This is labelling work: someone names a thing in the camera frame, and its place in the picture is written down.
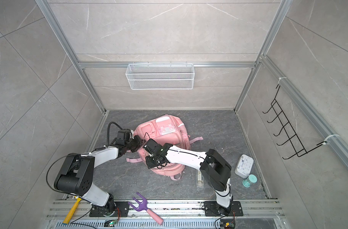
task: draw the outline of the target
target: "purple garden fork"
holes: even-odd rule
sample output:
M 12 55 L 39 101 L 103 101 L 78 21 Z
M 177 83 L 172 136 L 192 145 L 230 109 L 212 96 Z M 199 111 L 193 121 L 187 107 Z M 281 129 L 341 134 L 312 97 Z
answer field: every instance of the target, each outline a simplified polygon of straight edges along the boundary
M 142 198 L 142 202 L 138 201 L 135 197 L 132 197 L 133 200 L 135 200 L 138 203 L 138 207 L 133 206 L 131 202 L 128 202 L 128 204 L 136 211 L 142 211 L 146 210 L 146 212 L 159 224 L 162 225 L 164 220 L 158 216 L 156 213 L 151 211 L 151 209 L 147 208 L 147 199 L 144 198 L 139 192 L 136 192 L 137 195 L 139 195 Z

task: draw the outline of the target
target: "dark gray marble floor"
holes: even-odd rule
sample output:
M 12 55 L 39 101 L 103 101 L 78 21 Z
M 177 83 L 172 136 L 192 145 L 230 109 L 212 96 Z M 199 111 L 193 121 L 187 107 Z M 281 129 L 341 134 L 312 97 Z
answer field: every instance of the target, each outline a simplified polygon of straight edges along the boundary
M 273 219 L 236 219 L 235 229 L 277 229 Z
M 146 121 L 171 114 L 184 122 L 190 139 L 202 136 L 204 140 L 191 145 L 193 151 L 207 151 L 212 148 L 230 163 L 233 170 L 242 154 L 250 155 L 240 124 L 233 111 L 193 110 L 193 111 L 110 111 L 95 147 L 106 143 L 107 124 L 111 121 L 122 128 L 136 129 Z M 118 128 L 110 127 L 110 139 L 116 137 Z M 126 158 L 138 158 L 137 153 L 126 153 L 121 158 L 106 162 L 94 170 L 94 183 L 115 199 L 130 199 L 140 192 L 148 199 L 215 199 L 213 189 L 206 185 L 203 190 L 197 188 L 197 171 L 186 166 L 182 178 L 173 181 L 169 177 L 153 173 L 142 163 L 129 163 Z M 234 199 L 265 199 L 259 174 L 252 169 L 258 182 L 245 188 L 242 178 L 232 171 L 231 193 Z

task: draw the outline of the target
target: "white wire basket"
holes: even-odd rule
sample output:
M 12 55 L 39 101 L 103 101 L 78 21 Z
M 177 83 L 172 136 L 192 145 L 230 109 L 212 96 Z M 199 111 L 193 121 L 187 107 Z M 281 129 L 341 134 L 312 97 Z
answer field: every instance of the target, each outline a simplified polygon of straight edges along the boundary
M 132 90 L 193 89 L 195 68 L 186 63 L 129 64 L 126 76 Z

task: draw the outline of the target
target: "mint green container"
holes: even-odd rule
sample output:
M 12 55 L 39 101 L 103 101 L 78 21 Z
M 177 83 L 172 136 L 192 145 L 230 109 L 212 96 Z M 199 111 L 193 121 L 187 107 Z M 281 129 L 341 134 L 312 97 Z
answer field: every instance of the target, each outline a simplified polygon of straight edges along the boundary
M 257 182 L 257 177 L 253 174 L 250 174 L 249 177 L 245 180 L 243 180 L 243 185 L 246 188 L 249 188 L 251 184 Z

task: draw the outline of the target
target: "black mounting plate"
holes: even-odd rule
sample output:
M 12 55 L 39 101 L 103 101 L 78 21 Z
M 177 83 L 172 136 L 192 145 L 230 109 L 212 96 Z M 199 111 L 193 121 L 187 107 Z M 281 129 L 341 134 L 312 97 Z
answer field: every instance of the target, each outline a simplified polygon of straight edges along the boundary
M 117 208 L 119 208 L 120 211 L 120 217 L 127 217 L 128 211 L 129 211 L 129 205 L 128 202 L 123 201 L 116 201 L 115 205 Z M 91 209 L 91 212 L 89 214 L 90 217 L 104 217 L 104 215 L 100 214 L 98 211 Z M 114 211 L 114 213 L 110 217 L 118 217 L 118 211 Z
M 214 211 L 214 207 L 217 205 L 216 201 L 205 201 L 204 203 L 204 209 L 207 208 L 207 210 L 204 210 L 204 213 L 206 216 L 221 216 L 221 214 L 215 214 L 212 211 Z M 243 208 L 241 207 L 241 203 L 239 201 L 231 201 L 231 209 L 235 212 L 235 216 L 243 216 Z

